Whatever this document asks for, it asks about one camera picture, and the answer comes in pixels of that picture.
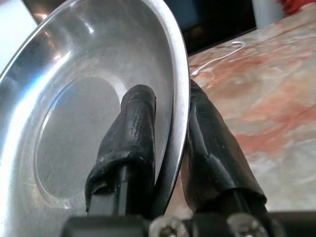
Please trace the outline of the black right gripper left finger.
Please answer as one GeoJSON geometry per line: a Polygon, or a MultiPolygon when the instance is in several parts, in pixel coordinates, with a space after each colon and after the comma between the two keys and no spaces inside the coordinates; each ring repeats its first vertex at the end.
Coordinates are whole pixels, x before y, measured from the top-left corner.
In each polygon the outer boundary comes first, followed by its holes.
{"type": "Polygon", "coordinates": [[[156,97],[146,85],[123,96],[85,184],[88,215],[146,215],[155,184],[156,97]]]}

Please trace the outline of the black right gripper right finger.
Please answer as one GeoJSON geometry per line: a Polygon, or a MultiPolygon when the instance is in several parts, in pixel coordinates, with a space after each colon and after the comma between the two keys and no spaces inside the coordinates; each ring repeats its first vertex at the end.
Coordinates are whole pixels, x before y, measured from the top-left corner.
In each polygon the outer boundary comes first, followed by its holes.
{"type": "Polygon", "coordinates": [[[193,212],[266,214],[266,197],[238,141],[206,93],[191,81],[184,197],[193,212]]]}

